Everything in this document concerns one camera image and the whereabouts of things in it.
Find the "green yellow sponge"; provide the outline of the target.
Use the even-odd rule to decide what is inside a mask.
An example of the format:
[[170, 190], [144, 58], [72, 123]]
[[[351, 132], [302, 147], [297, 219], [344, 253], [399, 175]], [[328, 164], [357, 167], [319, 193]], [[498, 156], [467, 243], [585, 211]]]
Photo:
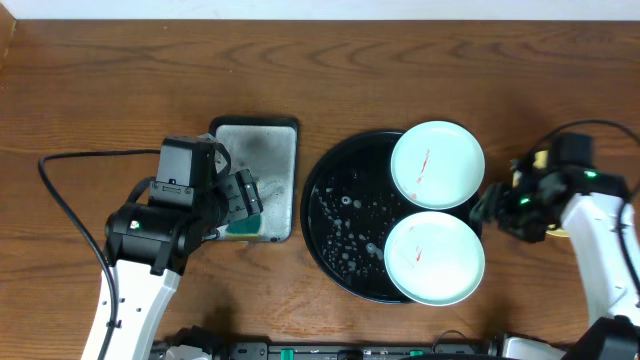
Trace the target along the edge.
[[262, 234], [263, 219], [261, 214], [232, 222], [224, 230], [224, 238], [231, 241], [260, 241]]

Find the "yellow plate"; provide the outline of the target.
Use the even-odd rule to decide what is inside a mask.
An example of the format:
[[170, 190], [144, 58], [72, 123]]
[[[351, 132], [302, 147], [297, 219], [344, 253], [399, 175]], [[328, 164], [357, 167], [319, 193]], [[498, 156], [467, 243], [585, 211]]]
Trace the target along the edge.
[[568, 238], [569, 234], [567, 231], [565, 231], [564, 229], [560, 228], [560, 227], [553, 227], [553, 226], [549, 226], [546, 230], [546, 234], [547, 235], [551, 235], [551, 236], [555, 236], [555, 237], [561, 237], [561, 238]]

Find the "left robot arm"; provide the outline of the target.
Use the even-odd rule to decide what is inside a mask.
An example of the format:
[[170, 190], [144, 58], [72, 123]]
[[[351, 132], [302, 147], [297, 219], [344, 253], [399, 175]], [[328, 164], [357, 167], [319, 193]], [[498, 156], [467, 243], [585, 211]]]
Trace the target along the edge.
[[189, 256], [216, 230], [261, 212], [249, 170], [142, 182], [106, 223], [107, 269], [85, 359], [145, 359]]

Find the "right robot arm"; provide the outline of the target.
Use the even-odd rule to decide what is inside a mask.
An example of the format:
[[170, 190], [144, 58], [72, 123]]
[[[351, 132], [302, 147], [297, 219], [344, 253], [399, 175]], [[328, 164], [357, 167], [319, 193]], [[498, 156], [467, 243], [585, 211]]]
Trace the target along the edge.
[[624, 179], [572, 165], [522, 172], [517, 184], [489, 186], [471, 210], [475, 222], [496, 222], [536, 243], [564, 230], [579, 268], [590, 327], [567, 359], [639, 356], [639, 245]]

